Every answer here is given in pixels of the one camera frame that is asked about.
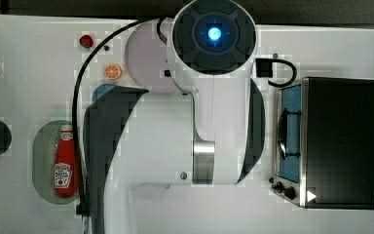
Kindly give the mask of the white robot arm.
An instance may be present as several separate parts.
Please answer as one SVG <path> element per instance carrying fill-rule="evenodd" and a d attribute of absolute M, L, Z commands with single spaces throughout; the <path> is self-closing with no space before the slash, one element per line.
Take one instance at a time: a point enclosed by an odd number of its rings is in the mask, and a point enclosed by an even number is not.
<path fill-rule="evenodd" d="M 237 184 L 259 160 L 256 26 L 233 0 L 193 0 L 168 32 L 175 92 L 116 86 L 88 106 L 83 143 L 92 234 L 135 234 L 141 185 Z"/>

